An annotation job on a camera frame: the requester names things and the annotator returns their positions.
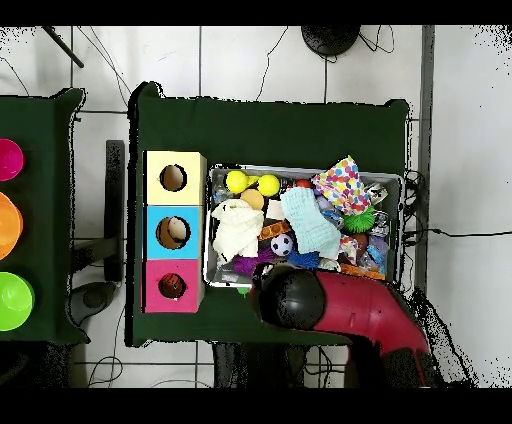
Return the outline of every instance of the green bowl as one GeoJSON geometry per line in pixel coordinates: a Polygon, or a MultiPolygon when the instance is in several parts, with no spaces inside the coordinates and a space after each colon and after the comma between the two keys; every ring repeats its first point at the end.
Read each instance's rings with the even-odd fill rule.
{"type": "Polygon", "coordinates": [[[21,326],[34,306],[34,290],[28,282],[10,272],[0,272],[0,331],[21,326]]]}

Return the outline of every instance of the ball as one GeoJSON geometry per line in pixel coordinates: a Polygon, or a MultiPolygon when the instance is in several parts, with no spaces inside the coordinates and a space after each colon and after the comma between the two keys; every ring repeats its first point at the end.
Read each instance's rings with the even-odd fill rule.
{"type": "Polygon", "coordinates": [[[279,234],[270,243],[270,248],[277,256],[287,256],[293,247],[293,240],[289,235],[279,234]]]}
{"type": "Polygon", "coordinates": [[[295,182],[296,187],[313,188],[313,184],[309,180],[297,180],[295,182]]]}
{"type": "Polygon", "coordinates": [[[232,193],[241,193],[247,188],[247,175],[242,171],[229,171],[226,177],[226,187],[232,193]]]}
{"type": "Polygon", "coordinates": [[[258,190],[263,196],[274,196],[279,192],[279,186],[279,180],[274,175],[263,175],[258,180],[258,190]]]}

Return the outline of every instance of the metal stand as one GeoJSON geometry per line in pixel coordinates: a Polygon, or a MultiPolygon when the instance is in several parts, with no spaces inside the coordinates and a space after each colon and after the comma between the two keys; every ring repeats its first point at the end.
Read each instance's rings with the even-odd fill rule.
{"type": "Polygon", "coordinates": [[[84,67],[82,61],[76,57],[76,55],[70,50],[66,43],[64,43],[64,41],[62,41],[61,38],[55,33],[52,27],[43,25],[42,28],[50,37],[52,37],[52,40],[55,41],[62,50],[64,50],[64,52],[71,58],[73,62],[75,62],[80,68],[84,67]]]}
{"type": "Polygon", "coordinates": [[[105,173],[105,215],[103,238],[75,245],[71,272],[101,259],[106,281],[124,276],[124,172],[125,146],[122,140],[107,140],[105,173]]]}

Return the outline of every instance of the table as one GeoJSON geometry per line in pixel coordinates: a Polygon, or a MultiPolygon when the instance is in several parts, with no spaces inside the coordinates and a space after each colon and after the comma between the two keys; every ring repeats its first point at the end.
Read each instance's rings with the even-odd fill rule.
{"type": "Polygon", "coordinates": [[[403,175],[405,100],[384,106],[164,98],[155,82],[132,94],[128,167],[127,303],[125,341],[146,340],[346,344],[339,335],[291,331],[262,323],[235,289],[206,287],[196,314],[140,311],[142,152],[198,151],[215,163],[328,169],[350,154],[361,171],[403,175]]]}
{"type": "Polygon", "coordinates": [[[0,137],[14,140],[25,167],[0,182],[23,215],[23,232],[0,271],[25,278],[35,292],[32,314],[0,341],[82,343],[87,335],[68,319],[71,265],[70,125],[84,90],[65,89],[50,98],[0,96],[0,137]]]}

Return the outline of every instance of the circular hole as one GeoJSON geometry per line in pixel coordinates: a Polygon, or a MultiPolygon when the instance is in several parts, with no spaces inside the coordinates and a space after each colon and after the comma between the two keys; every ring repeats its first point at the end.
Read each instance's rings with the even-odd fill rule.
{"type": "Polygon", "coordinates": [[[165,274],[158,282],[158,290],[162,296],[169,299],[178,299],[183,296],[186,288],[185,281],[178,274],[165,274]]]}
{"type": "Polygon", "coordinates": [[[190,238],[190,227],[177,216],[162,219],[156,227],[156,239],[166,249],[181,249],[190,238]]]}
{"type": "Polygon", "coordinates": [[[179,165],[167,165],[160,172],[160,184],[168,191],[180,191],[187,185],[187,173],[179,165]]]}

